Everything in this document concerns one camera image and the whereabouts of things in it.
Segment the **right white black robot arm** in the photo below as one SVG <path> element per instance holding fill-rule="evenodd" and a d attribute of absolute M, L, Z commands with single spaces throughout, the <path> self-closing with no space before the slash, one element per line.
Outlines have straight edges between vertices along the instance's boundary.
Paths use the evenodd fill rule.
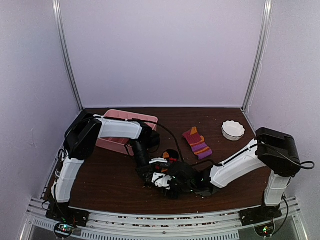
<path fill-rule="evenodd" d="M 280 204 L 291 181 L 300 170 L 315 168 L 313 161 L 301 162 L 293 136 L 261 127 L 255 138 L 242 150 L 228 159 L 197 171 L 185 162 L 173 163 L 165 175 L 156 180 L 169 198 L 177 198 L 181 192 L 211 196 L 238 178 L 263 167 L 271 170 L 262 204 L 243 210 L 241 216 L 266 221 L 281 216 Z"/>

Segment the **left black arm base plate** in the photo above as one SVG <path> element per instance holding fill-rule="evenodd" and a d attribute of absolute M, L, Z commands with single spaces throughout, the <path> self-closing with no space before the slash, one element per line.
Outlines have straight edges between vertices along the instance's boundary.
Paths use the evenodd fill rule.
<path fill-rule="evenodd" d="M 86 210 L 68 208 L 66 211 L 62 211 L 55 208 L 47 210 L 45 217 L 77 227 L 86 227 L 89 215 L 90 213 Z"/>

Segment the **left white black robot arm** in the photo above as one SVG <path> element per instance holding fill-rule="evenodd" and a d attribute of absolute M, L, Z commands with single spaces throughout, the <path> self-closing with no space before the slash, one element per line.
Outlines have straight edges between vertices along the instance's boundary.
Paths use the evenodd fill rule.
<path fill-rule="evenodd" d="M 129 139 L 138 175 L 149 186 L 170 189 L 171 177 L 157 173 L 155 167 L 155 164 L 166 164 L 167 160 L 149 157 L 148 150 L 159 146 L 160 135 L 146 121 L 83 112 L 64 135 L 63 148 L 58 153 L 61 167 L 55 172 L 55 182 L 48 197 L 47 218 L 67 222 L 77 215 L 69 208 L 71 191 L 82 164 L 93 154 L 100 138 Z"/>

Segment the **black argyle red orange sock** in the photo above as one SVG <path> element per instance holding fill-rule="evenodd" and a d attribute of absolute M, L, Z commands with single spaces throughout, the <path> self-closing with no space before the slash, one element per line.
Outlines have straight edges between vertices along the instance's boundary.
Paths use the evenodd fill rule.
<path fill-rule="evenodd" d="M 167 172 L 168 169 L 176 162 L 179 161 L 180 156 L 179 153 L 174 149 L 167 149 L 165 152 L 162 153 L 160 158 L 164 158 L 168 160 L 168 163 L 155 163 L 155 170 L 157 173 L 164 173 Z"/>

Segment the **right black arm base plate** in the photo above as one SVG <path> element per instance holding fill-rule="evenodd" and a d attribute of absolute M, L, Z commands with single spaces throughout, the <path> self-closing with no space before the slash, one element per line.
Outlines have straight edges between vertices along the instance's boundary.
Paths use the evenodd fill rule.
<path fill-rule="evenodd" d="M 239 218 L 242 226 L 255 225 L 266 221 L 271 221 L 282 216 L 279 206 L 258 206 L 241 210 Z"/>

